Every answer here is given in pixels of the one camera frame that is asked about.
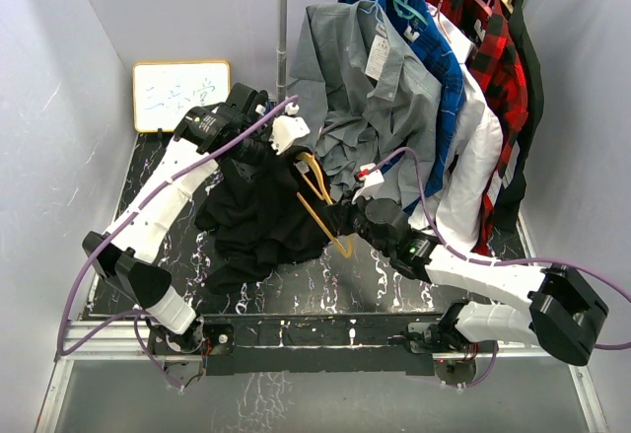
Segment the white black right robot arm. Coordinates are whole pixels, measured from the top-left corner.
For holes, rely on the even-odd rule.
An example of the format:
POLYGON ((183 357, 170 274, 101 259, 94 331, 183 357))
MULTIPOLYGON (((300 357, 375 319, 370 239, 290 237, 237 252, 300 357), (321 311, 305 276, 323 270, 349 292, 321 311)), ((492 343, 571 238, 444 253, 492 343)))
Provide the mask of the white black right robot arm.
POLYGON ((575 268, 553 262, 504 265, 452 253, 439 239, 413 228, 391 199, 346 198, 324 211, 336 236, 357 235, 400 275, 487 298, 456 300, 439 321, 408 327, 392 338, 407 349, 460 351, 486 341, 535 345, 570 365, 585 366, 609 308, 575 268))

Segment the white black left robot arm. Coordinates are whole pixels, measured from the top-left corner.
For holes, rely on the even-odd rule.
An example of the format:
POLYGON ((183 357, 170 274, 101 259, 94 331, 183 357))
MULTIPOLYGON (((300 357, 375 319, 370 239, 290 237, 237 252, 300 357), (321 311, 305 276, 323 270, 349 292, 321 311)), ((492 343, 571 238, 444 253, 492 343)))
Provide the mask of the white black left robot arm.
POLYGON ((264 133, 297 100, 272 110, 265 108, 266 101, 265 93, 238 83, 226 101, 187 111, 133 201, 105 230, 90 232, 82 243, 86 264, 180 352, 201 346, 202 318, 177 292, 171 274, 157 265, 158 252, 179 213, 221 160, 258 163, 279 151, 276 136, 264 133))

